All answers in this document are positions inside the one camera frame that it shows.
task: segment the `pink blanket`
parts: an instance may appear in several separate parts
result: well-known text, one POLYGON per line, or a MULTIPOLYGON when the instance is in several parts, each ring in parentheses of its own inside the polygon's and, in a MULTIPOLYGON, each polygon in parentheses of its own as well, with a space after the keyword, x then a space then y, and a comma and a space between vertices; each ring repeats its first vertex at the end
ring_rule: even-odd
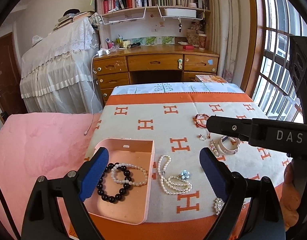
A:
MULTIPOLYGON (((12 115, 0 131, 0 187, 21 233, 24 212, 37 177, 63 177, 83 163, 99 120, 95 114, 31 113, 12 115)), ((69 217, 63 200, 60 210, 67 230, 69 217)), ((15 238, 0 203, 0 220, 15 238)))

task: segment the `blue gripper pad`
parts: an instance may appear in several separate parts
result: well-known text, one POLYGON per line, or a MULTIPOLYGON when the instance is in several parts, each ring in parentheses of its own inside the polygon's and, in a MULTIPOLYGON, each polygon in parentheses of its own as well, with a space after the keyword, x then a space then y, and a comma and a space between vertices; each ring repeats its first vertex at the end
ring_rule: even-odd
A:
POLYGON ((82 202, 90 198, 97 186, 104 169, 108 165, 109 152, 106 148, 100 147, 90 161, 84 162, 78 170, 78 187, 80 188, 79 198, 82 202))
POLYGON ((217 160, 209 148, 200 151, 199 160, 215 195, 226 202, 232 185, 230 170, 223 162, 217 160))

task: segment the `orange border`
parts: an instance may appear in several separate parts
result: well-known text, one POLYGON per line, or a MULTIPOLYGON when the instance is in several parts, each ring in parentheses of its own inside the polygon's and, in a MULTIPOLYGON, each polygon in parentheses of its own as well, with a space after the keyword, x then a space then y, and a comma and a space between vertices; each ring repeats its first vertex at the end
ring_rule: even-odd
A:
MULTIPOLYGON (((275 187, 278 198, 281 198, 282 183, 275 187)), ((242 229, 245 217, 247 215, 249 204, 240 213, 236 227, 234 228, 230 240, 237 239, 242 229)), ((157 240, 188 240, 203 239, 216 220, 216 216, 209 216, 194 220, 165 222, 165 223, 143 223, 140 225, 128 225, 104 219, 95 215, 90 217, 96 227, 106 240, 114 240, 122 236, 125 240, 145 240, 155 238, 157 240)), ((70 224, 69 234, 78 237, 72 225, 70 224)))
POLYGON ((107 106, 141 105, 165 103, 206 103, 206 102, 253 102, 245 93, 226 92, 180 92, 180 93, 151 93, 111 95, 107 106))

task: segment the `desk drawer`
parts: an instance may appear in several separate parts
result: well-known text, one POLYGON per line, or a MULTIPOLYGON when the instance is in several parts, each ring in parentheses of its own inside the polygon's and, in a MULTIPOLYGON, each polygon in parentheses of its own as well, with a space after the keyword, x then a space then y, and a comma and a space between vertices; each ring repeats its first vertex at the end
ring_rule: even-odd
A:
POLYGON ((101 94, 103 97, 103 101, 107 101, 111 93, 113 92, 113 88, 106 88, 101 90, 101 94))
POLYGON ((182 59, 182 54, 146 54, 127 57, 129 71, 181 70, 179 59, 182 59))
POLYGON ((97 75, 105 75, 119 72, 127 72, 126 57, 114 57, 93 61, 94 70, 97 75))
POLYGON ((183 69, 185 71, 217 73, 217 67, 217 57, 184 55, 183 69))
POLYGON ((214 75, 214 73, 206 72, 183 72, 183 82, 196 82, 196 75, 214 75))
POLYGON ((101 89, 129 85, 128 72, 97 76, 101 89))

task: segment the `finger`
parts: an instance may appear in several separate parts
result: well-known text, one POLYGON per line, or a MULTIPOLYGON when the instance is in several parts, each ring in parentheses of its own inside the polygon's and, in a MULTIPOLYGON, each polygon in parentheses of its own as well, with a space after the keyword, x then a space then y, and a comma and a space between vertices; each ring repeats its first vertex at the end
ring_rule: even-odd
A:
POLYGON ((296 210, 299 207, 301 197, 293 184, 283 183, 280 202, 289 210, 296 210))
POLYGON ((290 211, 283 204, 280 204, 280 207, 283 221, 285 223, 285 230, 287 231, 290 227, 293 227, 297 223, 299 214, 296 211, 290 211))
POLYGON ((293 182, 294 171, 292 167, 292 163, 289 163, 285 169, 284 173, 284 181, 286 184, 291 184, 293 182))

